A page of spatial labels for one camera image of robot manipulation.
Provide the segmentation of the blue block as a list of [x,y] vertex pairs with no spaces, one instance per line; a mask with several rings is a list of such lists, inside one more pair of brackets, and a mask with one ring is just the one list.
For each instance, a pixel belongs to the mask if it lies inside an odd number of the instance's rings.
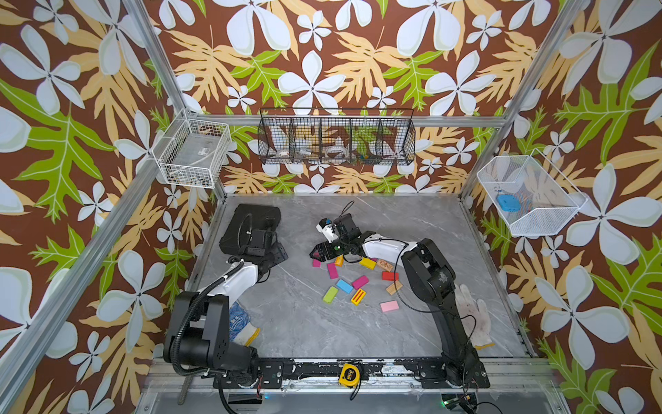
[[353,286],[343,279],[338,279],[336,282],[336,287],[346,294],[351,294],[353,292]]

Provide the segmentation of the green block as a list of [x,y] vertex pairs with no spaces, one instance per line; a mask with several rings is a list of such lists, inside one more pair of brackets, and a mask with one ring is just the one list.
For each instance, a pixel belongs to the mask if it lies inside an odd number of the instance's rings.
[[338,293],[339,289],[335,286],[331,286],[322,297],[322,301],[326,304],[332,304]]

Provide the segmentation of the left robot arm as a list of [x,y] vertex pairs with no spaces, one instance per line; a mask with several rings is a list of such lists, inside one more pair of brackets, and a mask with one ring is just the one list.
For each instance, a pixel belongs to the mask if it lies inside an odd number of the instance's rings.
[[255,348],[230,339],[230,309],[249,288],[267,279],[271,269],[287,259],[273,229],[242,230],[238,255],[229,269],[200,291],[177,296],[163,358],[182,376],[207,372],[244,376],[254,381],[258,371]]

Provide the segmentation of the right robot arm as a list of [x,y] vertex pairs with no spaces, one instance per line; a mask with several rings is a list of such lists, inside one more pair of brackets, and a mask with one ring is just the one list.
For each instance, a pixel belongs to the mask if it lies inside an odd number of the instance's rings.
[[411,291],[427,305],[442,341],[442,379],[455,387],[488,388],[490,382],[474,347],[478,321],[462,315],[455,292],[456,274],[441,250],[429,238],[401,241],[373,231],[361,231],[352,215],[322,219],[317,231],[325,237],[310,252],[312,259],[332,262],[343,255],[385,260],[402,267]]

